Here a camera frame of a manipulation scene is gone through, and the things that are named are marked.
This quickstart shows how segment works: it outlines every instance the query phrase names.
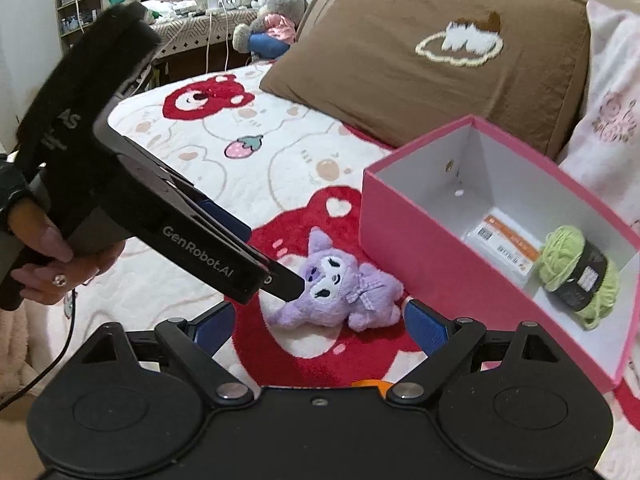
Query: hand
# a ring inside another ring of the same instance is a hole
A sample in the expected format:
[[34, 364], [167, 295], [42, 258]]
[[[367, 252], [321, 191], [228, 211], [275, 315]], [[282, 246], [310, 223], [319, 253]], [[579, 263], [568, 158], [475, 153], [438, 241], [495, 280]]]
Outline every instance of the hand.
[[[56, 304], [76, 286], [109, 270], [124, 250], [125, 243], [120, 242], [97, 254], [75, 258], [58, 228], [28, 198], [20, 200], [11, 209], [8, 224], [26, 246], [55, 258], [45, 267], [27, 264], [11, 273], [14, 280], [25, 285], [20, 295], [36, 303]], [[59, 274], [66, 276], [65, 286], [54, 285], [53, 279]]]

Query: blue gripper pad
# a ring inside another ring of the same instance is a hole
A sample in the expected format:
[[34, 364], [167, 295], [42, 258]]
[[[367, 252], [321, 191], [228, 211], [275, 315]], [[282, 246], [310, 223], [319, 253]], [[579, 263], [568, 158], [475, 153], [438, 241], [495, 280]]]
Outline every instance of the blue gripper pad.
[[211, 217], [215, 218], [224, 227], [229, 229], [244, 243], [247, 243], [249, 241], [249, 238], [251, 238], [251, 228], [248, 225], [246, 225], [244, 222], [239, 221], [226, 209], [222, 209], [210, 198], [201, 200], [200, 202], [198, 202], [198, 206], [204, 209], [204, 211], [206, 211]]
[[190, 322], [188, 335], [197, 346], [209, 356], [220, 350], [221, 346], [231, 337], [236, 326], [236, 310], [225, 301]]
[[430, 310], [414, 300], [408, 301], [404, 308], [406, 330], [427, 356], [449, 340], [453, 327], [453, 323]]

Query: patterned tablecloth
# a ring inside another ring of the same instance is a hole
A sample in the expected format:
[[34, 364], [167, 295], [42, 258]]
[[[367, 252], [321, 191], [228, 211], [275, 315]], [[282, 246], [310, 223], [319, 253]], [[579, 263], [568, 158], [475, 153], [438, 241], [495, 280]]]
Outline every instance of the patterned tablecloth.
[[248, 25], [257, 15], [258, 11], [255, 9], [230, 10], [226, 15], [224, 12], [214, 14], [210, 21], [209, 16], [198, 16], [197, 18], [181, 18], [172, 22], [152, 25], [153, 30], [162, 38], [163, 46], [179, 31], [178, 36], [158, 52], [156, 59], [204, 46], [209, 37], [211, 44], [222, 43], [225, 41], [225, 37], [230, 39], [233, 36], [236, 25], [240, 23]]

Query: gray plush toy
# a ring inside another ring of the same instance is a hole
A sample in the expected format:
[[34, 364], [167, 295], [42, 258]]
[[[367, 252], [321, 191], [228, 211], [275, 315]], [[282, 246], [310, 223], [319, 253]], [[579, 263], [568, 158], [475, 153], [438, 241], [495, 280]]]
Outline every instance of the gray plush toy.
[[241, 54], [277, 59], [293, 44], [305, 14], [305, 0], [267, 0], [251, 25], [238, 25], [233, 47]]

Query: sleeve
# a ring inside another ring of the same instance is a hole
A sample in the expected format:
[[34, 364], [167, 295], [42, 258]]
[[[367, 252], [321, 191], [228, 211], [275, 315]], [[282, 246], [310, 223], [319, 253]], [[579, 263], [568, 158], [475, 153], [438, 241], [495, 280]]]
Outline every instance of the sleeve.
[[264, 17], [264, 26], [266, 28], [276, 27], [280, 23], [280, 17], [277, 14], [267, 14]]

